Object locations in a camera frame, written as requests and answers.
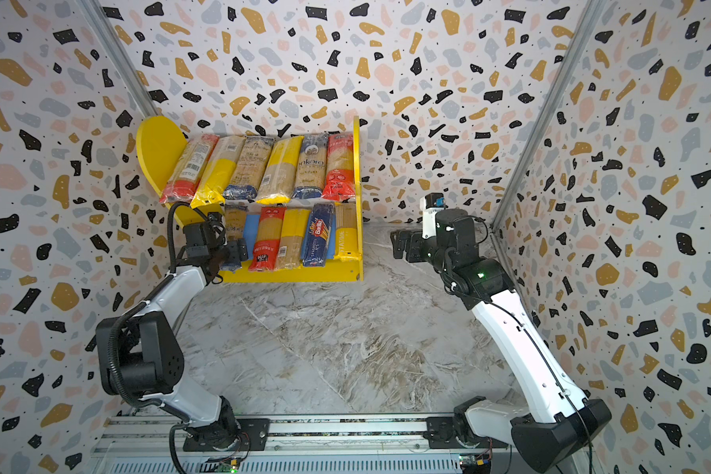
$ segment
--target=blue pasta package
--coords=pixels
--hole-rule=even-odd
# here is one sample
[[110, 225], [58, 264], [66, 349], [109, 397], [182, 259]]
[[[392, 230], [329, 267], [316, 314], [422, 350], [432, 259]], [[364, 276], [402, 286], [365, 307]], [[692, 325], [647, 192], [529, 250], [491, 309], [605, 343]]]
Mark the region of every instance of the blue pasta package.
[[334, 219], [334, 204], [313, 206], [300, 255], [304, 267], [323, 267], [326, 264], [332, 219]]

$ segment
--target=gray marble surface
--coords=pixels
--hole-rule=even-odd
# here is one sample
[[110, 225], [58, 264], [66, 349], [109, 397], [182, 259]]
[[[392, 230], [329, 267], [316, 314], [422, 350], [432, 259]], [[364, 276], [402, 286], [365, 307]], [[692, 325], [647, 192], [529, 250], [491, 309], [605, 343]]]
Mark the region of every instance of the gray marble surface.
[[177, 337], [189, 373], [238, 414], [523, 404], [491, 336], [432, 268], [393, 259], [393, 229], [365, 226], [362, 282], [208, 286]]

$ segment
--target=yellow display rack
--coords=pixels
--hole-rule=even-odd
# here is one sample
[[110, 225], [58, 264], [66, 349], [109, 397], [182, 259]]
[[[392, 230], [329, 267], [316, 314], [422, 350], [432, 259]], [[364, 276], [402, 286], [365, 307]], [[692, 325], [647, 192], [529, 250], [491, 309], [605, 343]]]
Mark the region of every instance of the yellow display rack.
[[[151, 117], [137, 130], [137, 159], [142, 174], [159, 196], [171, 177], [173, 169], [187, 145], [180, 128], [166, 117]], [[359, 281], [363, 280], [363, 218], [361, 209], [361, 131], [360, 119], [353, 119], [353, 168], [355, 171], [355, 207], [358, 213], [358, 246], [360, 260], [327, 260], [324, 267], [312, 267], [279, 271], [248, 271], [250, 261], [245, 261], [240, 270], [221, 271], [224, 283], [285, 283], [285, 282], [324, 282], [324, 281]], [[205, 214], [223, 209], [218, 204], [202, 205]], [[174, 213], [179, 225], [191, 224], [201, 220], [198, 214], [187, 207], [180, 207]]]

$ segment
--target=terrazzo patterned wall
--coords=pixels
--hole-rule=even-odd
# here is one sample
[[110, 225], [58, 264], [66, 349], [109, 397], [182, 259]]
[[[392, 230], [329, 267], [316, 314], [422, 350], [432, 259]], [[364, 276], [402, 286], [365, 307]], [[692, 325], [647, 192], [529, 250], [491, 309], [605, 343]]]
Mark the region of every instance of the terrazzo patterned wall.
[[608, 472], [711, 474], [711, 2], [608, 2], [500, 235]]
[[81, 472], [123, 408], [86, 349], [168, 261], [141, 120], [75, 3], [0, 2], [0, 472]]
[[577, 0], [103, 5], [190, 137], [344, 131], [359, 115], [364, 216], [381, 222], [416, 222], [441, 190], [492, 218], [581, 15]]

